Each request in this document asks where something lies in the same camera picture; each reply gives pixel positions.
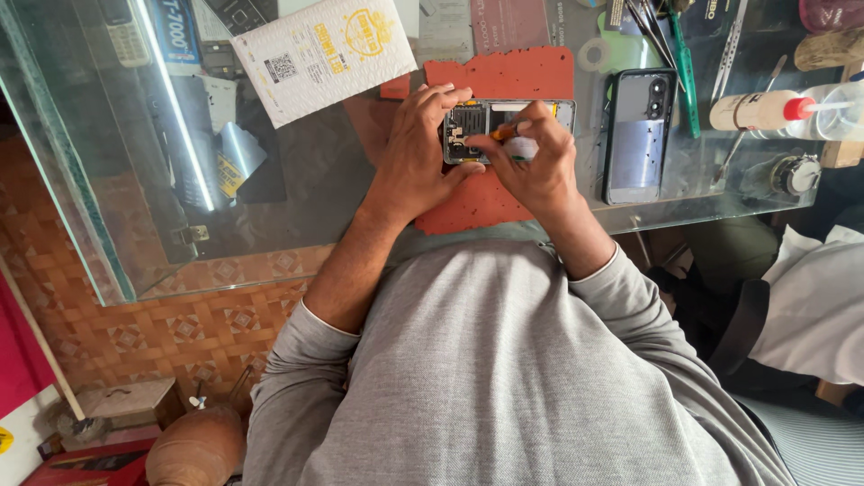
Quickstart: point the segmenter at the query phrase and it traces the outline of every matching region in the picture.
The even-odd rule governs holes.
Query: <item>hand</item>
[[[530,162],[514,161],[502,145],[488,135],[474,135],[465,143],[483,150],[505,189],[523,204],[543,227],[566,220],[583,200],[576,189],[576,147],[573,135],[555,120],[542,101],[533,101],[519,112],[520,136],[537,141],[537,154]]]
[[[444,202],[453,189],[472,174],[486,170],[482,163],[453,167],[446,175],[438,126],[457,103],[471,99],[471,88],[426,85],[399,106],[390,141],[375,178],[358,212],[383,219],[399,230],[420,214]]]

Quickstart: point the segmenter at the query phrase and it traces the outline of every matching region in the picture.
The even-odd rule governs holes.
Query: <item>white cloth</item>
[[[835,226],[825,243],[786,227],[765,328],[750,357],[832,383],[864,385],[864,234]]]

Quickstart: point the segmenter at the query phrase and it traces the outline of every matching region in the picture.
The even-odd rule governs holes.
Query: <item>shirt sleeve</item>
[[[751,465],[759,464],[757,469],[777,478],[776,483],[794,484],[773,447],[696,357],[660,300],[657,285],[620,248],[606,266],[569,282],[569,288],[636,356],[663,373],[675,401],[721,447],[743,452]]]
[[[360,336],[336,329],[301,302],[279,332],[252,388],[244,484],[295,484],[345,396]]]

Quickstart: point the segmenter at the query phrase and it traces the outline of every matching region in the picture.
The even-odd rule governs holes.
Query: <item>red bottle cap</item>
[[[789,121],[803,120],[813,114],[813,112],[805,111],[804,108],[815,104],[816,100],[813,98],[804,97],[790,99],[783,108],[783,118],[786,118]]]

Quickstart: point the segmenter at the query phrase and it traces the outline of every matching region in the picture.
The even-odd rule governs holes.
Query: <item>grey long-sleeve shirt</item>
[[[622,252],[578,282],[527,241],[425,253],[362,337],[298,304],[253,399],[244,486],[793,484]]]

